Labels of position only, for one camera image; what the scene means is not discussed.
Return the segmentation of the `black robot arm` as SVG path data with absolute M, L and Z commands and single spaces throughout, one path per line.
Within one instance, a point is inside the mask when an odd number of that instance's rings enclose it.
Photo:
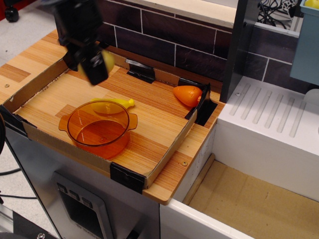
M 52 9 L 58 40 L 66 47 L 64 61 L 68 68 L 80 68 L 92 85 L 107 80 L 109 74 L 102 48 L 97 44 L 97 30 L 103 19 L 94 0 L 44 0 Z

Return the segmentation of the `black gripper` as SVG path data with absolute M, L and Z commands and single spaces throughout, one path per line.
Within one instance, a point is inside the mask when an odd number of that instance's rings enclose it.
M 96 45 L 97 29 L 102 16 L 96 4 L 55 4 L 53 13 L 59 43 L 67 50 L 64 62 L 72 71 L 78 71 L 80 57 L 82 69 L 92 85 L 108 79 L 109 72 L 105 51 Z

